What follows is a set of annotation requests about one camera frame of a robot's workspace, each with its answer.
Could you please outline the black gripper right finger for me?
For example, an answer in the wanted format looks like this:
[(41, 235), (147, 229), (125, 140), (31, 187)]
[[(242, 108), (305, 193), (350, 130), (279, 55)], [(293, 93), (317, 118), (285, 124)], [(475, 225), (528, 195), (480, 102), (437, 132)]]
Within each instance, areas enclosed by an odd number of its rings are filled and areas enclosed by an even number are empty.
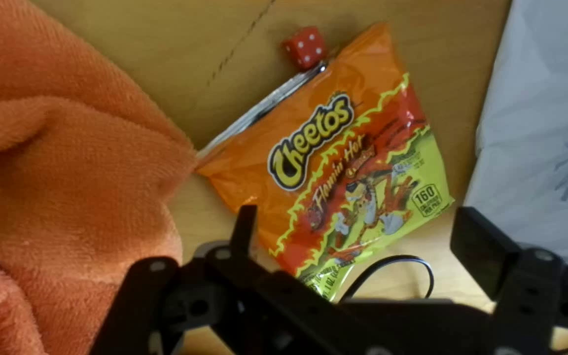
[(449, 300), (354, 300), (368, 266), (342, 294), (366, 319), (388, 355), (568, 355), (568, 264), (542, 246), (522, 246), (475, 207), (455, 213), (449, 250), (479, 284), (490, 311)]

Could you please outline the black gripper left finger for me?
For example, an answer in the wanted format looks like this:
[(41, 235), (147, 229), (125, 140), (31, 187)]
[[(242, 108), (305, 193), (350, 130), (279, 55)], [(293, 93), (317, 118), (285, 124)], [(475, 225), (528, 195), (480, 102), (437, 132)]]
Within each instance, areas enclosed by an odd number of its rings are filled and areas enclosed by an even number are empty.
[(133, 262), (90, 355), (171, 355), (196, 327), (244, 355), (366, 355), (376, 335), (360, 319), (248, 256), (254, 221), (256, 207), (244, 205), (230, 240), (183, 266), (167, 256)]

